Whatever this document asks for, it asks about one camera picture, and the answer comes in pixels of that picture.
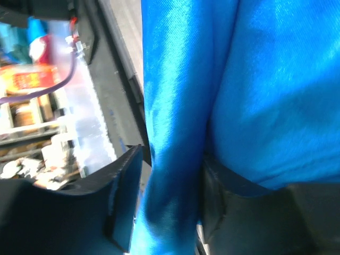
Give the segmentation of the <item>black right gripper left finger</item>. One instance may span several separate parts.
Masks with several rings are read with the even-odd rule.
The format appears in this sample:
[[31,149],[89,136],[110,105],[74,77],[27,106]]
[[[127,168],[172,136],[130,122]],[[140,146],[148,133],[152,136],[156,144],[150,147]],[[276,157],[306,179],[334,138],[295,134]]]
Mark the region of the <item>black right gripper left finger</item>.
[[1,254],[124,254],[129,251],[143,150],[61,190],[1,180]]

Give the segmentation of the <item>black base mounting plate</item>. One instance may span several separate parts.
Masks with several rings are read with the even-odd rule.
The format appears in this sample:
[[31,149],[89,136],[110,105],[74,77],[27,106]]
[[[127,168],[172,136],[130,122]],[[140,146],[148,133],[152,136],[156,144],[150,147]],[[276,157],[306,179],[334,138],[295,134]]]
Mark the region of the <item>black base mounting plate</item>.
[[141,144],[145,125],[140,1],[78,1],[78,29],[108,136],[118,156]]

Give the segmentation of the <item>blue satin napkin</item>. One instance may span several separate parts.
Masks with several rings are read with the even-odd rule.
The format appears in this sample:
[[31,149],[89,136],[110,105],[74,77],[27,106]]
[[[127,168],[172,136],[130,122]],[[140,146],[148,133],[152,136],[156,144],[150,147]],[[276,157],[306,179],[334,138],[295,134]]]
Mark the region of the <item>blue satin napkin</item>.
[[339,1],[142,1],[152,172],[131,254],[193,254],[204,154],[269,190],[339,183]]

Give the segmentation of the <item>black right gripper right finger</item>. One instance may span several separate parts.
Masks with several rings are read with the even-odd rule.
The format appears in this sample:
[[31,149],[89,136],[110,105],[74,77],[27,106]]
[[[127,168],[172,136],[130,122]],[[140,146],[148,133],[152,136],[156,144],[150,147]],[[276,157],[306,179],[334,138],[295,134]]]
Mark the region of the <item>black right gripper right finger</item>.
[[214,158],[202,164],[201,222],[211,254],[339,254],[339,184],[272,191]]

